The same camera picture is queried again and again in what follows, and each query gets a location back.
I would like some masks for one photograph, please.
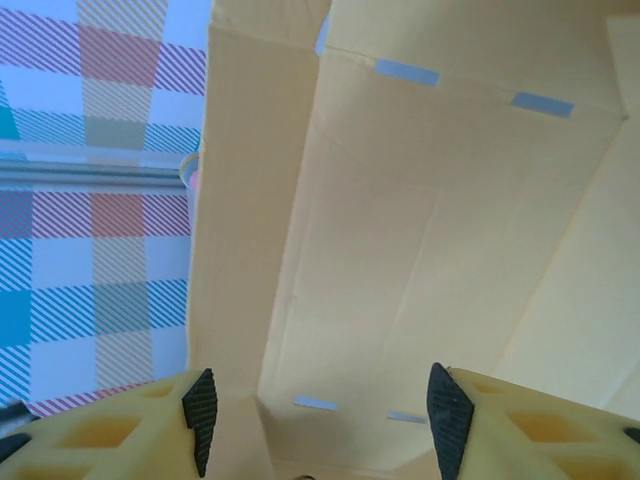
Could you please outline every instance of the checkered tablecloth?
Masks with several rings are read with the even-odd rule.
[[[0,160],[177,169],[199,147],[210,11],[0,0]],[[184,193],[0,190],[0,403],[45,415],[184,369]]]
[[[0,0],[0,158],[177,168],[210,0]]]
[[[44,415],[184,371],[184,194],[2,190],[0,219],[0,402]]]

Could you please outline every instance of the tape strip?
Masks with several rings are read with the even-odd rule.
[[[440,81],[440,74],[435,70],[394,62],[393,60],[380,59],[376,62],[376,72],[388,77],[402,78],[410,82],[422,83],[435,87]]]
[[[573,107],[575,107],[571,102],[565,102],[529,92],[516,93],[511,105],[564,118],[570,117],[573,112]]]
[[[329,33],[329,15],[324,17],[324,22],[322,22],[322,27],[320,28],[320,33],[318,34],[318,38],[316,39],[316,55],[322,55],[324,51],[324,44],[327,42],[327,34]]]
[[[427,423],[427,419],[424,417],[418,417],[417,415],[409,415],[408,413],[402,413],[402,412],[389,412],[387,413],[387,418],[391,420],[400,420],[401,422]]]
[[[293,403],[300,407],[319,408],[321,410],[337,410],[338,405],[334,402],[327,402],[318,398],[305,397],[304,395],[296,395]]]

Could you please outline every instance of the cardboard panel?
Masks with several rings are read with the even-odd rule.
[[[257,390],[318,60],[216,26],[209,41],[189,363],[224,401]]]
[[[426,413],[433,361],[494,367],[619,126],[592,113],[323,56],[303,162],[322,173],[291,222],[260,390],[275,457],[389,471],[426,452],[428,429],[387,412]]]
[[[619,111],[604,19],[639,11],[634,0],[336,0],[328,45]]]
[[[276,480],[254,398],[220,409],[205,478]]]
[[[637,120],[623,124],[495,370],[498,376],[604,407],[636,362],[639,133]]]
[[[371,472],[351,472],[347,469],[335,468],[327,465],[313,465],[287,461],[274,462],[277,480],[293,480],[300,475],[310,475],[319,480],[376,480],[391,479],[390,475],[376,475]]]
[[[214,20],[254,38],[312,49],[331,0],[216,0]]]

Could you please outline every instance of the cardboard flap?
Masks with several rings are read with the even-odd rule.
[[[329,47],[621,110],[605,18],[634,1],[336,0]]]
[[[607,21],[618,84],[630,115],[640,115],[640,15]]]
[[[210,29],[189,362],[221,402],[257,390],[317,73],[312,49]]]
[[[313,48],[331,0],[216,0],[215,25],[263,40]]]

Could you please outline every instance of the black rubber tip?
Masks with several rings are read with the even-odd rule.
[[[427,411],[442,480],[455,480],[462,466],[474,406],[439,363],[431,367]]]
[[[8,437],[0,438],[0,463],[24,447],[31,440],[31,435],[16,433]]]
[[[640,428],[627,427],[624,429],[624,433],[627,437],[640,445]]]
[[[196,446],[193,455],[198,475],[204,478],[213,440],[213,429],[218,418],[218,396],[210,368],[202,372],[200,378],[182,397],[182,408],[187,427],[195,433]]]

